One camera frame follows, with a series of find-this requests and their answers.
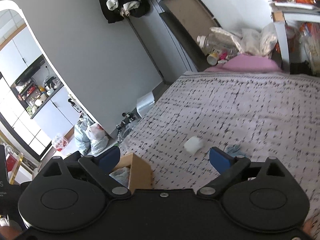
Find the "light blue fluffy plush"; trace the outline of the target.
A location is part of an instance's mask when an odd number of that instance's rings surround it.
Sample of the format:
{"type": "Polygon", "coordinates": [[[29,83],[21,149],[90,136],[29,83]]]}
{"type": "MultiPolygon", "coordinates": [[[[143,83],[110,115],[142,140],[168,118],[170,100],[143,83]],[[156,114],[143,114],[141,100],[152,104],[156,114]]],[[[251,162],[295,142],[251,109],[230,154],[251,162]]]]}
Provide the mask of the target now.
{"type": "Polygon", "coordinates": [[[240,145],[229,145],[227,146],[225,152],[230,155],[231,157],[236,157],[236,156],[243,156],[244,154],[241,151],[241,146],[240,145]]]}

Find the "small white soft cube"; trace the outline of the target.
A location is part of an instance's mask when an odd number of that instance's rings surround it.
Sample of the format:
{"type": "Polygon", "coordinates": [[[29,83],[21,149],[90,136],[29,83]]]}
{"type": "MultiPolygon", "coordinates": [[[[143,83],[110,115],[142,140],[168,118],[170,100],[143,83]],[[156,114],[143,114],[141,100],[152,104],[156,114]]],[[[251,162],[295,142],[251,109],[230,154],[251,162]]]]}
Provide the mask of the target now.
{"type": "Polygon", "coordinates": [[[183,147],[190,155],[195,155],[197,151],[203,148],[203,140],[199,137],[193,136],[185,142],[183,147]]]}

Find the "open cardboard box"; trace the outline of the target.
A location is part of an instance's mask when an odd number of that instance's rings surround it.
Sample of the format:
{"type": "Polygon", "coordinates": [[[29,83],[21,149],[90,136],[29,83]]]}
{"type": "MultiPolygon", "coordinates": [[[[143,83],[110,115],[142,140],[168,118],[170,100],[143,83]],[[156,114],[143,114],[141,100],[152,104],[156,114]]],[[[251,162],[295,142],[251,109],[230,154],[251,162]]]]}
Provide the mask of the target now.
{"type": "Polygon", "coordinates": [[[123,174],[121,184],[131,192],[136,189],[152,189],[151,166],[134,153],[129,153],[120,158],[119,163],[112,170],[112,173],[123,174]]]}

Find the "clear crumpled plastic bag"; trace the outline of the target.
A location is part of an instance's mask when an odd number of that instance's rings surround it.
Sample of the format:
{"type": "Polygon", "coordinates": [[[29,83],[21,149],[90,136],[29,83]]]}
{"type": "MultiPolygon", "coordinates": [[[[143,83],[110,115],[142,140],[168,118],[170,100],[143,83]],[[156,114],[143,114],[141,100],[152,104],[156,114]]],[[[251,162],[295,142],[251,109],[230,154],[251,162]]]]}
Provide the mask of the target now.
{"type": "Polygon", "coordinates": [[[130,123],[125,124],[124,122],[118,124],[116,126],[118,133],[117,133],[117,142],[120,144],[123,140],[128,136],[128,134],[132,130],[132,125],[130,123]]]}

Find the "red white plastic bag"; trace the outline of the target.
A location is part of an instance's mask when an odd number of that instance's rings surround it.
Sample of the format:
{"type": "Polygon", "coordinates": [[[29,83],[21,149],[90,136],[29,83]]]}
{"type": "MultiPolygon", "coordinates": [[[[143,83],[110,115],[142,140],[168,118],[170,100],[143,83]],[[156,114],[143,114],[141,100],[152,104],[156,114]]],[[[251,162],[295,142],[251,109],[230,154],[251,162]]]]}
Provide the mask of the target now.
{"type": "Polygon", "coordinates": [[[61,134],[57,134],[52,140],[52,146],[61,152],[68,145],[68,140],[61,134]]]}

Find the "grid patterned bed blanket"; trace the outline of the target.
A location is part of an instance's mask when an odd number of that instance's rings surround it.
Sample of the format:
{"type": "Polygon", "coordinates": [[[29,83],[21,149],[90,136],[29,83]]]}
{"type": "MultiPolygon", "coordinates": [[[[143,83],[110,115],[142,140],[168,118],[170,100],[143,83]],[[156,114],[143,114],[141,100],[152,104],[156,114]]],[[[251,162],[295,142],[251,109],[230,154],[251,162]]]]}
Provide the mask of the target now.
{"type": "Polygon", "coordinates": [[[199,189],[217,177],[208,151],[240,145],[253,161],[278,158],[319,207],[319,79],[306,75],[186,73],[120,145],[153,171],[156,189],[199,189]],[[195,155],[183,145],[203,140],[195,155]]]}

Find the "white storage box on floor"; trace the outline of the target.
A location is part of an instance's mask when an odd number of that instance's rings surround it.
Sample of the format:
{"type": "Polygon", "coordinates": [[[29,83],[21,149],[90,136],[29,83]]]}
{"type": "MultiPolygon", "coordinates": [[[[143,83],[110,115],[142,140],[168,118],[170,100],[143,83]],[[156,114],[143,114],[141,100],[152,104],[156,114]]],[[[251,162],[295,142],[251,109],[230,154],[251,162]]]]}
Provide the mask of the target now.
{"type": "Polygon", "coordinates": [[[153,92],[149,92],[148,94],[145,94],[143,97],[139,98],[136,105],[138,115],[141,118],[145,116],[154,104],[155,98],[153,92]]]}

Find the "pink bed sheet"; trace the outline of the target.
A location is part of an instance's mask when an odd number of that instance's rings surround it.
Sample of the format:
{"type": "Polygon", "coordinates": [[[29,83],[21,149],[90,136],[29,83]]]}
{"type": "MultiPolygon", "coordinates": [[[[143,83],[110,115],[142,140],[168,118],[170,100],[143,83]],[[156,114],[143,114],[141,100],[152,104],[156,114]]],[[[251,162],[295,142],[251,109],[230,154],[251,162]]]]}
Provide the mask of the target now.
{"type": "Polygon", "coordinates": [[[204,72],[272,73],[282,70],[268,57],[240,54],[226,63],[211,66],[204,72]]]}

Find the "grey door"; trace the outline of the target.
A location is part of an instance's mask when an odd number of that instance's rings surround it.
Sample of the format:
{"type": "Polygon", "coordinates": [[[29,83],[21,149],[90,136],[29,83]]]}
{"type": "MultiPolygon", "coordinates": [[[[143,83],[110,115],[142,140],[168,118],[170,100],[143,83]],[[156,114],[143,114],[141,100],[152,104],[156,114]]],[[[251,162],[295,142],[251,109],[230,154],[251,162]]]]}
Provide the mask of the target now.
{"type": "Polygon", "coordinates": [[[186,71],[196,71],[187,52],[178,42],[160,14],[159,2],[148,0],[150,11],[143,17],[131,18],[130,24],[155,67],[167,84],[175,82],[186,71]]]}

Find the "clear plastic bottle white cap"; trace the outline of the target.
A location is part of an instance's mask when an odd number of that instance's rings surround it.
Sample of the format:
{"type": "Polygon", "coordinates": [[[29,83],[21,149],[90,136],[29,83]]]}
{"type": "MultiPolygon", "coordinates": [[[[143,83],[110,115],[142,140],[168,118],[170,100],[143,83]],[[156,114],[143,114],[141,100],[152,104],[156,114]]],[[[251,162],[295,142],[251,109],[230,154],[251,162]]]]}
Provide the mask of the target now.
{"type": "Polygon", "coordinates": [[[200,35],[196,38],[196,42],[205,55],[209,55],[214,50],[221,50],[230,55],[238,53],[238,49],[232,41],[221,39],[214,33],[207,36],[200,35]]]}

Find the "beige crumpled bags pile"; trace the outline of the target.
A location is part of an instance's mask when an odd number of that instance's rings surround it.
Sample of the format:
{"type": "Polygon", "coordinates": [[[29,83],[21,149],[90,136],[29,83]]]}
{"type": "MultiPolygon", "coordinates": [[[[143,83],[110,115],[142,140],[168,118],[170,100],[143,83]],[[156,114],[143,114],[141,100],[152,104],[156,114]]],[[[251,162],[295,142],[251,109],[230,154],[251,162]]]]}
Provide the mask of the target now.
{"type": "Polygon", "coordinates": [[[225,45],[235,46],[239,53],[254,56],[268,56],[278,42],[274,23],[266,25],[261,32],[244,28],[241,33],[231,33],[219,27],[211,27],[214,37],[225,45]]]}

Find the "brown framed board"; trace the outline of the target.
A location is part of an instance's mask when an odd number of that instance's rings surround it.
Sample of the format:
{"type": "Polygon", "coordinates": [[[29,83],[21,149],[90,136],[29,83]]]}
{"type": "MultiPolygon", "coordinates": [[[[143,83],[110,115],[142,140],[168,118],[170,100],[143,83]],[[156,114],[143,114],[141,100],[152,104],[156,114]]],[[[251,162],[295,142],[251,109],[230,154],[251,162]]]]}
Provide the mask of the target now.
{"type": "Polygon", "coordinates": [[[161,0],[160,17],[174,34],[197,71],[209,68],[207,54],[197,43],[198,36],[207,36],[211,27],[220,27],[214,15],[201,0],[161,0]]]}

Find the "white cluttered shelf unit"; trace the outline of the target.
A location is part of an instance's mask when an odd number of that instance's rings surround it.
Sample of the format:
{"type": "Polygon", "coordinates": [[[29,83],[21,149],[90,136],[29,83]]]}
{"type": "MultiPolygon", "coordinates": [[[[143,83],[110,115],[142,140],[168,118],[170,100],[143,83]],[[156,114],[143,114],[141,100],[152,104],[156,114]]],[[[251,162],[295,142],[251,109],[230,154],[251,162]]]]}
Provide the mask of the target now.
{"type": "Polygon", "coordinates": [[[281,68],[319,76],[319,0],[271,0],[281,68]]]}

